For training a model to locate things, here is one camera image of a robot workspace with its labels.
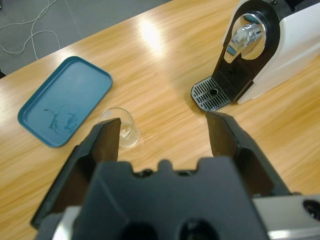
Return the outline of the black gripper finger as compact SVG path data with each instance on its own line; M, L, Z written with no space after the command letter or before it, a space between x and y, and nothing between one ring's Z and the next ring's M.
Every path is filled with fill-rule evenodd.
M290 190L255 140L226 113L206 113L214 157L230 157L253 197L288 196Z
M31 220L33 228L38 229L50 214L82 204L97 164L118 160L120 127L119 118L102 121L75 146L36 210Z

